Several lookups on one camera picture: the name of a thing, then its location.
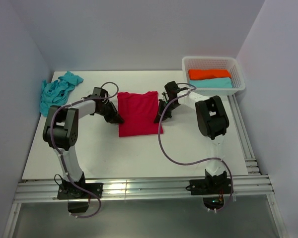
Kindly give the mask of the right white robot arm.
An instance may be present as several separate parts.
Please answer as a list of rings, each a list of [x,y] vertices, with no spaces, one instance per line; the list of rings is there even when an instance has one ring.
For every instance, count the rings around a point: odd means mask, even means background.
[[[216,193],[222,187],[222,181],[229,179],[232,184],[232,173],[223,160],[219,157],[224,136],[229,127],[229,119],[223,102],[219,96],[207,97],[195,93],[196,86],[189,83],[168,82],[164,86],[164,99],[158,101],[158,111],[154,122],[158,124],[157,138],[163,155],[172,163],[179,166],[192,166],[206,162],[205,188],[210,193]],[[195,110],[199,132],[210,141],[211,156],[194,162],[178,162],[172,159],[162,145],[162,122],[172,118],[172,111],[185,105]]]

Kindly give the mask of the crimson red t shirt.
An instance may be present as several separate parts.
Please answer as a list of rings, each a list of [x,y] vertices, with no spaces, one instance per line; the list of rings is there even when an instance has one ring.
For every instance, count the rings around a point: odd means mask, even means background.
[[[120,92],[117,95],[118,112],[124,122],[119,125],[119,137],[145,136],[163,133],[154,122],[158,112],[158,92],[144,94]]]

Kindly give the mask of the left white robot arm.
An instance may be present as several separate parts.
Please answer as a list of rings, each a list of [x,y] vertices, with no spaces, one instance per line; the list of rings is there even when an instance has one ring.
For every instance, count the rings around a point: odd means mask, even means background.
[[[52,105],[48,110],[43,140],[59,158],[63,171],[61,190],[69,192],[75,198],[81,198],[88,192],[75,150],[79,119],[98,114],[107,123],[123,124],[124,120],[110,101],[111,98],[113,96],[103,86],[94,87],[92,94],[79,101],[64,106]]]

